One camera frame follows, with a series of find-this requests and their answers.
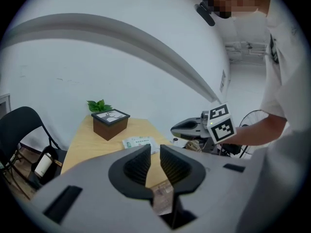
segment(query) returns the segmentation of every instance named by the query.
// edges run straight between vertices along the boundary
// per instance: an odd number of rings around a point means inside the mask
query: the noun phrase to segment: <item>green plant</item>
[[[104,100],[98,102],[87,101],[88,108],[91,112],[106,112],[112,110],[111,105],[105,104]]]

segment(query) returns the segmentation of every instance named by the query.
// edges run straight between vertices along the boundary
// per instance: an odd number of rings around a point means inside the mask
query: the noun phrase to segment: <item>brown box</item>
[[[93,130],[96,134],[109,141],[125,130],[130,115],[118,110],[93,113]]]

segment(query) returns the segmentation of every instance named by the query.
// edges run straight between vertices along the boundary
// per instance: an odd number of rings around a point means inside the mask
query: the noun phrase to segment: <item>wooden table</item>
[[[106,141],[93,131],[93,118],[86,116],[82,121],[69,149],[62,167],[62,173],[74,165],[100,155],[124,149],[122,140],[131,136],[152,136],[160,144],[171,143],[146,119],[129,118],[127,128]],[[151,167],[148,171],[146,187],[152,187],[167,177],[160,166],[160,153],[151,155]]]

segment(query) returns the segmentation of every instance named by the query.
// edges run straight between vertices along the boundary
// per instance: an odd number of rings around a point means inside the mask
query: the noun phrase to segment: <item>white cup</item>
[[[35,175],[42,178],[45,172],[48,170],[50,165],[53,162],[53,158],[49,153],[45,153],[40,162],[38,163],[37,167],[35,168]]]

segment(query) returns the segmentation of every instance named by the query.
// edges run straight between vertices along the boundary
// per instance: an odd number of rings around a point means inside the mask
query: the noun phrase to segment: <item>curved ceiling beam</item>
[[[121,50],[171,74],[208,101],[220,102],[204,79],[181,56],[155,37],[127,23],[79,13],[38,17],[9,30],[3,37],[0,50],[39,39],[79,40]]]

